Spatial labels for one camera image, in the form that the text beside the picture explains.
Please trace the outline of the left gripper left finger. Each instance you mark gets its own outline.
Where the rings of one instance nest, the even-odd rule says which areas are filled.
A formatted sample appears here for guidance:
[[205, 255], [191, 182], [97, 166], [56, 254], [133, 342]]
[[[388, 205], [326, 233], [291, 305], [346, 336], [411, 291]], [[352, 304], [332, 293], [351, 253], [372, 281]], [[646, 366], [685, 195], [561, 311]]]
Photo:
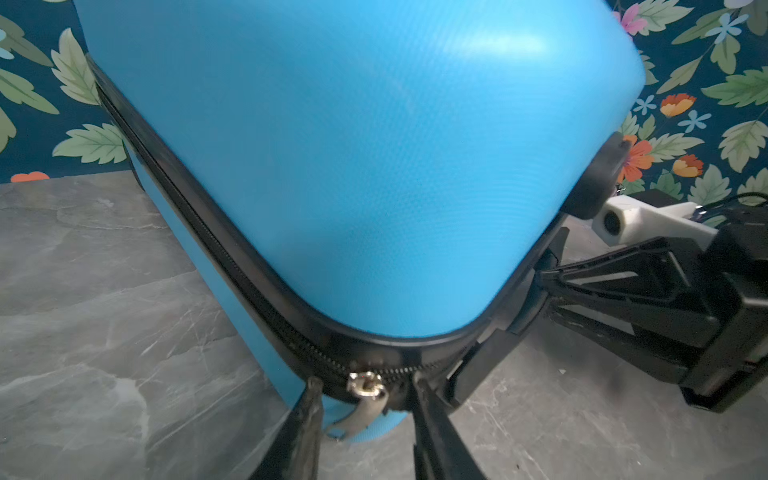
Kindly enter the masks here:
[[324, 408], [323, 382], [310, 377], [305, 389], [249, 480], [313, 480], [318, 475]]

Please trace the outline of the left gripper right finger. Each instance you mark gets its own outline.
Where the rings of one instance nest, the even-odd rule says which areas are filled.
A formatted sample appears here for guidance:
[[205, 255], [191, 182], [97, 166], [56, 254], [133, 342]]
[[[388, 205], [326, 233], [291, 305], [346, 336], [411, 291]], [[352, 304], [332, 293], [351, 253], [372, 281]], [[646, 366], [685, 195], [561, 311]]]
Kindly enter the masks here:
[[411, 385], [415, 478], [485, 480], [486, 476], [461, 440], [444, 403], [427, 379], [415, 373]]

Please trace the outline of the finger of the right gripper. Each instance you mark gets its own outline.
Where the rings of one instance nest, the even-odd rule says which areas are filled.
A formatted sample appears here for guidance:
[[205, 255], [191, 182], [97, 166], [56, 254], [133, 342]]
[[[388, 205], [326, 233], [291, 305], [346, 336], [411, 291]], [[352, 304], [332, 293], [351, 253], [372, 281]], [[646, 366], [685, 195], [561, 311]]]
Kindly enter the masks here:
[[551, 318], [664, 383], [681, 384], [698, 359], [697, 349], [657, 334], [627, 333], [560, 307]]
[[707, 299], [707, 272], [701, 254], [702, 249], [691, 239], [656, 237], [542, 271], [536, 281], [568, 304], [701, 348], [720, 327]]

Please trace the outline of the blue suitcase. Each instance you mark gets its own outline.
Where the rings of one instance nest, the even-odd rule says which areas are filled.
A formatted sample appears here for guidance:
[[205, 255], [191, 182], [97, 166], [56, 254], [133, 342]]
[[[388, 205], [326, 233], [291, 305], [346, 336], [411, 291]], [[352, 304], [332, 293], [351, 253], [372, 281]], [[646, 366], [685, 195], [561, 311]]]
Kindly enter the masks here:
[[79, 1], [104, 106], [280, 395], [367, 441], [597, 211], [642, 60], [605, 1]]

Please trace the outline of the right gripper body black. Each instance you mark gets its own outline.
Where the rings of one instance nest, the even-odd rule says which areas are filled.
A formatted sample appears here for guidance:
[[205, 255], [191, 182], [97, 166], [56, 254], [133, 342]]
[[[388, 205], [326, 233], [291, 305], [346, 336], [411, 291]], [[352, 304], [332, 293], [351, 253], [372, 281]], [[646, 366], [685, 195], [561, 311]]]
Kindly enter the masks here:
[[767, 377], [767, 208], [728, 212], [701, 259], [719, 327], [681, 392], [689, 405], [723, 413]]

